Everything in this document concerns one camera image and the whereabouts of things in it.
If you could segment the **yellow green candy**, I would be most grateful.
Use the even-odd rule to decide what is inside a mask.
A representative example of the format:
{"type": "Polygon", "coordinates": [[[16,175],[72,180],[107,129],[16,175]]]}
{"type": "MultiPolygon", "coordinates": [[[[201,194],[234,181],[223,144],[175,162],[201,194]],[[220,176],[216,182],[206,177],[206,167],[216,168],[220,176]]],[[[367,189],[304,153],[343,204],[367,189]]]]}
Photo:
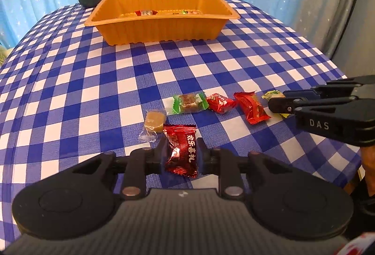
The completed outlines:
{"type": "MultiPolygon", "coordinates": [[[[272,99],[272,98],[285,98],[285,95],[282,92],[280,92],[279,90],[272,90],[272,91],[268,91],[268,92],[264,93],[261,97],[263,99],[266,99],[267,102],[269,102],[270,99],[272,99]]],[[[278,115],[280,115],[283,118],[289,117],[288,113],[278,113],[278,115]]]]}

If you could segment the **dark red foil candy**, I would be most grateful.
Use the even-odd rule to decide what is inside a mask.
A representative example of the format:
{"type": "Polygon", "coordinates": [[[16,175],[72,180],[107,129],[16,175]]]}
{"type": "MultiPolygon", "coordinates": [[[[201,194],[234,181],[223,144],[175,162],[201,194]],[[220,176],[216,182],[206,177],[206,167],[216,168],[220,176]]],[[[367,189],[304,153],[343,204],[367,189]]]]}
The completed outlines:
{"type": "Polygon", "coordinates": [[[198,175],[196,125],[165,124],[163,133],[168,141],[165,170],[176,175],[196,178],[198,175]]]}

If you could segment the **green orange candy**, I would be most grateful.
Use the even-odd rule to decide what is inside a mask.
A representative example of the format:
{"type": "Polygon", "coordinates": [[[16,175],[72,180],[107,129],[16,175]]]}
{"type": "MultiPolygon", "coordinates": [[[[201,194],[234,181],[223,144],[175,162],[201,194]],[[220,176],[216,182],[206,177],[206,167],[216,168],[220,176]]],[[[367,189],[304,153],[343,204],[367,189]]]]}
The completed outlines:
{"type": "Polygon", "coordinates": [[[199,10],[181,10],[179,14],[182,15],[202,15],[199,10]]]}

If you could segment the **large red snack packet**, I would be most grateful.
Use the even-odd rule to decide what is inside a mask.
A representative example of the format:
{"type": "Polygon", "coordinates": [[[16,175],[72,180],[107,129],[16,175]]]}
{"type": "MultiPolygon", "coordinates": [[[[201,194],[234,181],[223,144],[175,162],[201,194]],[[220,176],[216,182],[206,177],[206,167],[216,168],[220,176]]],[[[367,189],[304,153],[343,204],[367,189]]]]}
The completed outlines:
{"type": "Polygon", "coordinates": [[[158,12],[155,10],[136,10],[135,14],[137,16],[149,16],[149,15],[156,15],[158,12]]]}

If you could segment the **red flat candy packet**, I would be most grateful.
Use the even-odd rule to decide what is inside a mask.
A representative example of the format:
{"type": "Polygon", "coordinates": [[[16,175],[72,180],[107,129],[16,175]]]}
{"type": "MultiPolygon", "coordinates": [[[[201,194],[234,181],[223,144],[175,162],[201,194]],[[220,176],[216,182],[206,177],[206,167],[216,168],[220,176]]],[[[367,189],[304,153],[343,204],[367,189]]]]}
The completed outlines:
{"type": "Polygon", "coordinates": [[[271,118],[258,101],[255,92],[235,92],[234,97],[250,125],[255,125],[271,118]]]}

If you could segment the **small red round candy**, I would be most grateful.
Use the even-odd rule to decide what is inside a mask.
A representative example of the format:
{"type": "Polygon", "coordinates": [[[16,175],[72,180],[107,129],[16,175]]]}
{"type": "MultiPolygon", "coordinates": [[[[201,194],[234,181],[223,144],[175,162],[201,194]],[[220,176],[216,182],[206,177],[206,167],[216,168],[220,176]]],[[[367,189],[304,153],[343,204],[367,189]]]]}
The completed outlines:
{"type": "Polygon", "coordinates": [[[209,109],[218,114],[225,114],[237,106],[237,101],[218,93],[211,94],[207,98],[209,109]]]}

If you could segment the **green wrapped brown candy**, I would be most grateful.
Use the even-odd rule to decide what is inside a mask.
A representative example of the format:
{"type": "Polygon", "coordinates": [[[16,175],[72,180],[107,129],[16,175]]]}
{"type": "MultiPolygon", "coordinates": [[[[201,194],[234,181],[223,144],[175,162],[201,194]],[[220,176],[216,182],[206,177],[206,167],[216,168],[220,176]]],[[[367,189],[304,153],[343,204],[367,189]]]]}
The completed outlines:
{"type": "Polygon", "coordinates": [[[167,115],[198,113],[209,108],[204,92],[177,94],[164,100],[167,115]]]}

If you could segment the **blue white checkered tablecloth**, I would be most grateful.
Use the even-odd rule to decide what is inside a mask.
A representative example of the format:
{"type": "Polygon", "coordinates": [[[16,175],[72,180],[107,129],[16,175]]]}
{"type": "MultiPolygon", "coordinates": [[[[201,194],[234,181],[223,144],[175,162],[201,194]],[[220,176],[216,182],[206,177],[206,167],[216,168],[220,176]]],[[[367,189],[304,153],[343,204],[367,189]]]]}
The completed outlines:
{"type": "Polygon", "coordinates": [[[11,213],[25,186],[98,153],[143,148],[148,110],[176,94],[232,97],[310,88],[343,73],[319,49],[261,9],[215,40],[108,45],[80,5],[45,15],[1,66],[1,247],[19,230],[11,213]]]}

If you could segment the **clear wrapped brown candy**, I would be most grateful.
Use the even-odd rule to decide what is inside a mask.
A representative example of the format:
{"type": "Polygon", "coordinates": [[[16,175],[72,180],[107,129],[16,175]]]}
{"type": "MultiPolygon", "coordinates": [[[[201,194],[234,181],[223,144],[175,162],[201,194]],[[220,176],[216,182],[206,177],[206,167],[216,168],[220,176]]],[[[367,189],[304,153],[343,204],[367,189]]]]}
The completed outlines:
{"type": "Polygon", "coordinates": [[[143,142],[155,142],[163,132],[163,126],[167,120],[165,110],[148,110],[139,140],[143,142]]]}

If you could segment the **green zigzag pillow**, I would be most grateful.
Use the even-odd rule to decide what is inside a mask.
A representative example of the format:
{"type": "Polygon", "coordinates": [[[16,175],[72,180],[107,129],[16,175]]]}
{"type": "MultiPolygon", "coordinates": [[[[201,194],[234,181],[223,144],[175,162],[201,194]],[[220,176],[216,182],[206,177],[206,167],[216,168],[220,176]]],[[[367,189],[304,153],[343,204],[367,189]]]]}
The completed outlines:
{"type": "Polygon", "coordinates": [[[0,46],[0,64],[2,65],[8,57],[8,50],[2,45],[0,46]]]}

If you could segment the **orange plastic tray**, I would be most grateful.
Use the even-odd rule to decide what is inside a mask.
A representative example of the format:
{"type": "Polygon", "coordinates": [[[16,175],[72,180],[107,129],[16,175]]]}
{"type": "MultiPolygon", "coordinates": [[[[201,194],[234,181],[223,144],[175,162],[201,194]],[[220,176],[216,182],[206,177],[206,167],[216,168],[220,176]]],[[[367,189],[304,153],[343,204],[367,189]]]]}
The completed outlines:
{"type": "Polygon", "coordinates": [[[108,45],[179,40],[214,40],[239,13],[225,0],[101,0],[85,21],[108,45]],[[156,15],[137,16],[136,10],[156,15]],[[199,10],[202,15],[182,15],[199,10]]]}

